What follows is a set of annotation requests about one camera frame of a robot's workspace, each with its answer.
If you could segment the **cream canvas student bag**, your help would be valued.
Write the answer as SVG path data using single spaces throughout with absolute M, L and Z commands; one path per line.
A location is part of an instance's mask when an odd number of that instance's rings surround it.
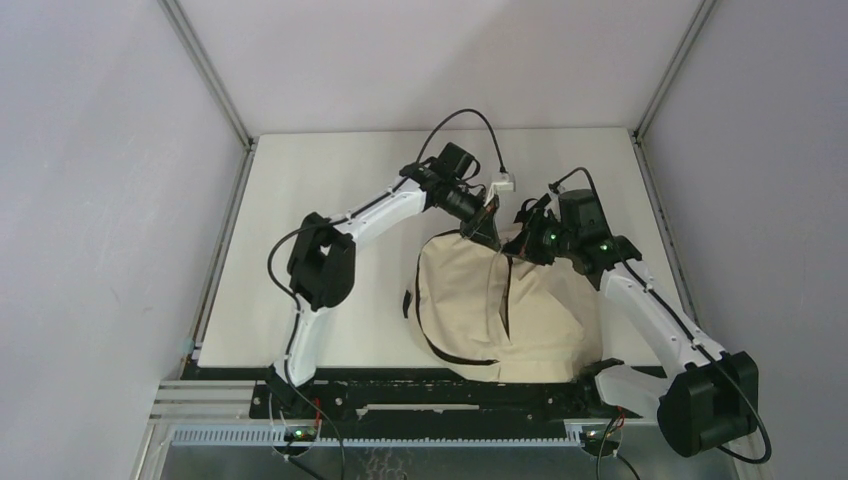
M 456 230 L 423 244 L 402 313 L 416 345 L 466 380 L 565 383 L 603 356 L 599 295 L 570 260 L 535 265 Z

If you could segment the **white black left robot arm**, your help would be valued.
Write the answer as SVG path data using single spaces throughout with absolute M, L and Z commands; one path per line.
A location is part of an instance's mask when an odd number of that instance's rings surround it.
M 375 198 L 336 216 L 307 215 L 289 233 L 294 245 L 282 291 L 294 302 L 293 327 L 273 363 L 281 382 L 274 404 L 290 417 L 305 414 L 313 394 L 306 384 L 315 375 L 326 317 L 352 292 L 360 249 L 398 223 L 437 208 L 457 219 L 460 234 L 497 250 L 496 194 L 475 194 L 466 180 L 478 160 L 454 143 L 435 157 L 404 166 L 394 182 Z

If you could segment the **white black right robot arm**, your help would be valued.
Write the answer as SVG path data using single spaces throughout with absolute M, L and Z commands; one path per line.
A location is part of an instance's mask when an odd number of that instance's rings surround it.
M 668 445 L 692 457 L 760 429 L 759 370 L 744 351 L 731 354 L 660 292 L 641 252 L 611 232 L 590 189 L 525 201 L 515 216 L 520 232 L 505 254 L 536 265 L 571 261 L 600 296 L 623 311 L 665 373 L 658 378 L 623 363 L 599 369 L 579 388 L 592 416 L 614 406 L 657 422 Z

